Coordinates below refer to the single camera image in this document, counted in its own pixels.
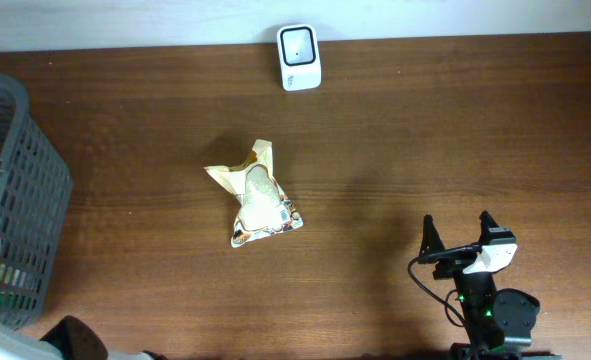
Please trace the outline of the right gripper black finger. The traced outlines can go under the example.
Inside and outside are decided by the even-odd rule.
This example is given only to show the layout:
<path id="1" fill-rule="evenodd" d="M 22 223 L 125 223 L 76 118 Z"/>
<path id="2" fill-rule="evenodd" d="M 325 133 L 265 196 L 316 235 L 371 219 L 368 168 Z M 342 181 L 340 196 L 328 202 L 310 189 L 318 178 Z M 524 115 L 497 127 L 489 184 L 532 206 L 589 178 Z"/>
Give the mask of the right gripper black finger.
<path id="1" fill-rule="evenodd" d="M 445 250 L 439 233 L 434 225 L 433 217 L 429 214 L 423 217 L 422 242 L 419 250 L 419 257 L 426 257 Z"/>
<path id="2" fill-rule="evenodd" d="M 480 214 L 479 219 L 481 229 L 479 242 L 481 244 L 490 244 L 494 239 L 497 238 L 496 228 L 498 228 L 499 225 L 495 222 L 487 210 L 484 210 Z"/>

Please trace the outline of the beige snack bag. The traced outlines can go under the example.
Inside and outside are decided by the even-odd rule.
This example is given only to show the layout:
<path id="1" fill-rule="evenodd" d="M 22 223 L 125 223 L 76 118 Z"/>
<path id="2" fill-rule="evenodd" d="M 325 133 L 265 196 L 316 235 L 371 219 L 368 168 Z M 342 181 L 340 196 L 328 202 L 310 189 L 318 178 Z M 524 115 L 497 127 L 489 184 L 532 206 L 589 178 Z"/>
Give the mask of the beige snack bag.
<path id="1" fill-rule="evenodd" d="M 237 166 L 206 166 L 207 174 L 240 203 L 231 246 L 299 229 L 303 219 L 274 177 L 272 143 L 257 139 Z"/>

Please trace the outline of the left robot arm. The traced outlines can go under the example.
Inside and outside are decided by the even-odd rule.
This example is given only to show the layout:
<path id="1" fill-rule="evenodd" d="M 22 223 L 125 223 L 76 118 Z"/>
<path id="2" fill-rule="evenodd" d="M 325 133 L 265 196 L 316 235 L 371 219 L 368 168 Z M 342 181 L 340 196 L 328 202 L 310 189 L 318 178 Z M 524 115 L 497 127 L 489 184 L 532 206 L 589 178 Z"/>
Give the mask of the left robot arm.
<path id="1" fill-rule="evenodd" d="M 109 350 L 96 333 L 74 316 L 62 318 L 40 339 L 0 323 L 0 360 L 168 360 L 151 351 Z"/>

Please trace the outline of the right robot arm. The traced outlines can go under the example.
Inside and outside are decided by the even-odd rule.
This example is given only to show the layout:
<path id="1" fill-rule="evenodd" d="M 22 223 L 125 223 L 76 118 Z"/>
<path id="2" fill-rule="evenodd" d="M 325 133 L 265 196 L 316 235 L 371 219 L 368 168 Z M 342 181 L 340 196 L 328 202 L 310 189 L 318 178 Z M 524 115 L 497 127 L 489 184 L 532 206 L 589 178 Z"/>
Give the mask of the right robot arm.
<path id="1" fill-rule="evenodd" d="M 423 217 L 423 233 L 415 264 L 433 264 L 435 280 L 453 280 L 450 291 L 461 309 L 449 298 L 441 298 L 420 281 L 416 284 L 445 308 L 449 321 L 466 332 L 467 344 L 453 344 L 448 359 L 555 359 L 550 353 L 527 353 L 531 331 L 540 312 L 540 302 L 521 290 L 497 289 L 493 275 L 512 262 L 518 246 L 513 232 L 497 224 L 484 211 L 479 216 L 479 240 L 469 245 L 446 248 L 430 215 Z"/>

